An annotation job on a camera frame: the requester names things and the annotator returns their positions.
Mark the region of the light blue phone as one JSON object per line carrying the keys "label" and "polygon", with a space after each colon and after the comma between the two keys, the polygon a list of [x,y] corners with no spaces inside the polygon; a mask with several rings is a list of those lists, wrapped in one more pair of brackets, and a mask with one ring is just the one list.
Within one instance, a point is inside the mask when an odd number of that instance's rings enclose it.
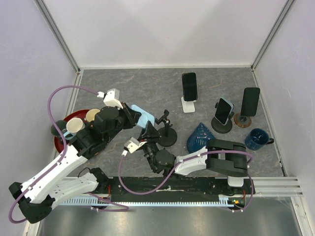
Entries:
{"label": "light blue phone", "polygon": [[155,117],[152,114],[146,112],[145,110],[141,109],[140,107],[138,107],[137,105],[134,105],[134,104],[131,105],[131,109],[136,111],[136,112],[141,113],[141,116],[140,116],[140,118],[136,124],[137,126],[145,129],[148,122],[150,122],[154,126]]}

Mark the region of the black round phone stand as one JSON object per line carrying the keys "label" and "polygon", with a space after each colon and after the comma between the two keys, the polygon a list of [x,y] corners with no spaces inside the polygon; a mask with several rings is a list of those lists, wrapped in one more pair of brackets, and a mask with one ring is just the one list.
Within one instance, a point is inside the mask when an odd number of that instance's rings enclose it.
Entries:
{"label": "black round phone stand", "polygon": [[169,111],[164,110],[164,114],[160,118],[155,118],[155,123],[159,125],[163,122],[164,127],[158,130],[160,139],[158,144],[162,147],[171,147],[177,141],[177,132],[172,128],[173,124],[168,119]]}

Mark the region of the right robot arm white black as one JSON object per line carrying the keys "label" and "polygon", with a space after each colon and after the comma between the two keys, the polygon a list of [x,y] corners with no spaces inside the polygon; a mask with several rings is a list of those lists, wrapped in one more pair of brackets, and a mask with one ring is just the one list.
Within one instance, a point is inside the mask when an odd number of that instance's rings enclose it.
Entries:
{"label": "right robot arm white black", "polygon": [[225,187],[230,193],[238,193],[244,185],[244,178],[249,176],[249,163],[253,155],[247,152],[242,143],[209,139],[199,150],[184,156],[175,156],[166,149],[159,149],[157,142],[162,134],[149,133],[141,136],[141,150],[154,173],[187,176],[193,172],[210,170],[227,176]]}

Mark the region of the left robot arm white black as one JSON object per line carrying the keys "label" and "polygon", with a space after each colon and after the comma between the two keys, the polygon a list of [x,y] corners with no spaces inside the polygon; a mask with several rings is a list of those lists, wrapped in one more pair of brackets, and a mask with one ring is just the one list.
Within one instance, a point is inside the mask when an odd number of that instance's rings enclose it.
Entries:
{"label": "left robot arm white black", "polygon": [[59,156],[28,181],[14,182],[9,187],[14,205],[19,207],[25,220],[37,223],[74,196],[104,193],[110,179],[100,168],[92,168],[72,181],[61,181],[104,150],[120,131],[140,125],[142,116],[137,106],[123,103],[119,107],[105,106],[93,116],[86,115],[85,119],[73,117],[69,120],[67,131],[73,137],[64,143]]}

